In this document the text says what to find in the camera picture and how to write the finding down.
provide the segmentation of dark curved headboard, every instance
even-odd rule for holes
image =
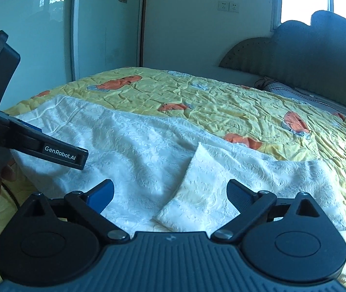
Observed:
[[[235,45],[219,66],[266,76],[346,106],[346,19],[317,11],[310,26],[287,21],[271,38]]]

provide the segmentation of wall socket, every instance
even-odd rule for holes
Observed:
[[[219,1],[218,2],[218,10],[238,13],[239,12],[239,5],[233,1]]]

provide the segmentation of handheld device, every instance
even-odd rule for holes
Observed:
[[[113,195],[106,180],[64,199],[30,196],[0,234],[0,292],[346,292],[336,280],[346,243],[308,193],[278,199],[231,180],[240,215],[210,238],[133,239],[100,215]]]
[[[20,62],[19,54],[7,44],[8,35],[0,31],[0,102]],[[82,170],[88,151],[42,133],[42,131],[0,111],[0,172],[11,160],[10,149]]]

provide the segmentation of wall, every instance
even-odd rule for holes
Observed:
[[[218,0],[147,0],[143,66],[252,86],[258,76],[218,65],[238,42],[271,35],[272,0],[230,1],[239,13]]]
[[[0,109],[72,81],[71,0],[0,0],[0,30],[21,56]]]
[[[78,78],[137,66],[140,0],[79,0]]]

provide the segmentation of metal screw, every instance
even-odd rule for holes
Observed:
[[[234,233],[228,229],[219,229],[213,233],[218,239],[230,239]]]
[[[127,233],[121,229],[116,229],[116,230],[111,230],[107,234],[108,238],[113,239],[113,240],[121,240],[125,239],[127,236]]]

